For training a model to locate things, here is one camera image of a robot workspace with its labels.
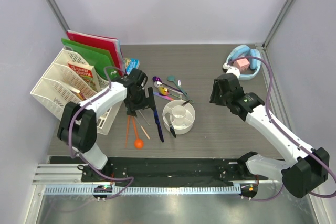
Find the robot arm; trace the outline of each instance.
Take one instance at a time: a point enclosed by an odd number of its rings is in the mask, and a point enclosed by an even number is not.
[[[298,198],[302,198],[325,182],[328,179],[327,171],[270,122],[263,100],[254,93],[244,93],[238,81],[239,70],[229,65],[224,65],[223,68],[227,72],[215,79],[210,103],[228,107],[232,114],[256,128],[285,160],[265,158],[250,152],[238,159],[241,173],[258,174],[282,181],[288,191]],[[310,150],[329,166],[329,154],[326,150],[323,148],[315,150],[286,128],[272,113],[271,116],[287,134],[298,141],[300,146]]]
[[[115,79],[111,88],[106,87],[90,99],[79,104],[69,102],[64,108],[57,137],[68,144],[69,128],[72,117],[85,104],[88,102],[91,103],[76,118],[77,120],[81,120],[81,122],[80,124],[75,123],[72,129],[72,148],[80,153],[93,167],[101,171],[101,173],[110,176],[112,173],[112,166],[106,155],[96,144],[97,120],[109,108],[124,101],[128,115],[136,116],[136,110],[151,108],[154,111],[156,121],[157,112],[153,88],[148,88],[149,96],[146,97],[142,85],[146,80],[147,76],[145,73],[141,70],[133,69],[128,76]]]

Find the pink block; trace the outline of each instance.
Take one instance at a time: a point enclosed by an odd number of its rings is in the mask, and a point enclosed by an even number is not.
[[[233,66],[238,68],[240,72],[244,72],[250,66],[250,62],[247,59],[241,59],[233,62]]]

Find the metal floor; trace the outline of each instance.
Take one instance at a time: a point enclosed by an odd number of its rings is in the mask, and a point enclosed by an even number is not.
[[[280,184],[259,185],[258,198],[274,195]],[[297,199],[286,190],[275,200],[253,202],[237,195],[123,196],[106,202],[91,202],[92,196],[44,196],[37,224],[172,224],[172,223],[318,223],[307,197]]]

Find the wooden stick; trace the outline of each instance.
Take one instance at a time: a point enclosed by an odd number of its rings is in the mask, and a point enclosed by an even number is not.
[[[138,124],[140,125],[140,127],[141,127],[143,133],[145,133],[145,135],[146,135],[146,137],[148,138],[148,140],[151,139],[151,138],[148,136],[147,132],[145,131],[144,127],[142,127],[142,125],[141,125],[141,123],[139,122],[139,120],[138,120],[136,117],[135,117],[135,119],[136,119],[136,121],[138,122]]]
[[[148,124],[148,126],[151,126],[151,125],[149,124],[149,122],[147,121],[147,119],[145,118],[145,116],[142,114],[142,112],[141,112],[140,110],[138,110],[138,112],[139,112],[140,115],[142,115],[142,117],[145,119],[145,121],[146,121],[146,123]]]

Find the green clipboard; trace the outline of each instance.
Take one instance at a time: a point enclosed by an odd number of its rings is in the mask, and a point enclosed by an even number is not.
[[[61,39],[61,41],[63,45],[69,47],[74,52],[79,53],[88,62],[88,64],[94,66],[94,69],[101,78],[107,80],[107,77],[105,76],[104,73],[104,68],[106,66],[115,67],[111,54],[108,50],[97,47],[91,47],[85,44],[81,44],[63,38]],[[116,70],[113,70],[112,68],[109,69],[108,73],[111,80],[119,76],[118,72]]]

